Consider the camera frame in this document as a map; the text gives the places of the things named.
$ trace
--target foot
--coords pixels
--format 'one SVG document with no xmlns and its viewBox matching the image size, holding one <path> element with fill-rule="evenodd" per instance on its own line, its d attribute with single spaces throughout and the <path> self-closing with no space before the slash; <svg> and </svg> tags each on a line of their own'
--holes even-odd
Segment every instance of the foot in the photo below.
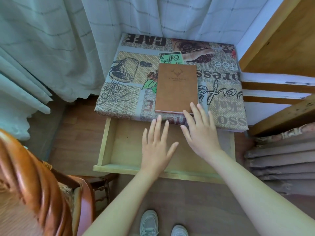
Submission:
<svg viewBox="0 0 315 236">
<path fill-rule="evenodd" d="M 157 236 L 158 219 L 154 210 L 147 210 L 143 213 L 140 222 L 140 236 Z"/>
<path fill-rule="evenodd" d="M 171 236 L 188 236 L 188 232 L 184 226 L 175 225 L 172 229 Z"/>
</svg>

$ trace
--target open drawer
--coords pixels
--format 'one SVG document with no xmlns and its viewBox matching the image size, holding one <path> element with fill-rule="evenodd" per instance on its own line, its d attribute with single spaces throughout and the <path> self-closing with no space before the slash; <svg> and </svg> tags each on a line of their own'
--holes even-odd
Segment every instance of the open drawer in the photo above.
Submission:
<svg viewBox="0 0 315 236">
<path fill-rule="evenodd" d="M 141 166 L 142 134 L 150 122 L 107 118 L 100 155 L 94 171 L 135 175 Z M 222 149 L 235 159 L 234 133 L 218 130 Z M 190 181 L 224 183 L 215 170 L 187 144 L 179 126 L 170 125 L 167 146 L 178 141 L 168 167 L 160 177 Z"/>
</svg>

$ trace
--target sneaker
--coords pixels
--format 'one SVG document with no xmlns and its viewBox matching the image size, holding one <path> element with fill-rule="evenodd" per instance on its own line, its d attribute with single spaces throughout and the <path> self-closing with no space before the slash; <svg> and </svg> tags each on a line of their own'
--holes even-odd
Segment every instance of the sneaker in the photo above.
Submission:
<svg viewBox="0 0 315 236">
<path fill-rule="evenodd" d="M 188 236 L 188 232 L 184 226 L 175 225 L 172 229 L 171 236 Z"/>
<path fill-rule="evenodd" d="M 154 210 L 147 210 L 143 213 L 140 222 L 140 236 L 157 236 L 158 219 Z"/>
</svg>

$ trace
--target antler emblem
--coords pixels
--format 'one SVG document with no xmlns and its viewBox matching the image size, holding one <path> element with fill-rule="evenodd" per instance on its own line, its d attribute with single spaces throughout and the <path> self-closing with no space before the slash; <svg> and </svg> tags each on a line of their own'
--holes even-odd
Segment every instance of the antler emblem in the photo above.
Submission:
<svg viewBox="0 0 315 236">
<path fill-rule="evenodd" d="M 180 70 L 180 72 L 175 72 L 174 70 L 175 70 L 175 69 L 172 69 L 171 72 L 173 72 L 177 77 L 178 77 L 181 73 L 183 73 L 183 70 Z"/>
</svg>

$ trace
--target left hand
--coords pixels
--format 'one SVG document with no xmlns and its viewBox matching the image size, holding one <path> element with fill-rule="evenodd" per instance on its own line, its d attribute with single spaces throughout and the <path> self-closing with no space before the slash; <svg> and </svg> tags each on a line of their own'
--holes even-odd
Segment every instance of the left hand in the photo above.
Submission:
<svg viewBox="0 0 315 236">
<path fill-rule="evenodd" d="M 149 133 L 147 134 L 148 130 L 144 129 L 142 136 L 141 171 L 146 172 L 155 180 L 165 170 L 179 144 L 178 142 L 173 143 L 168 152 L 166 152 L 169 122 L 165 122 L 163 133 L 160 137 L 161 122 L 162 117 L 159 115 L 157 119 L 152 120 Z"/>
</svg>

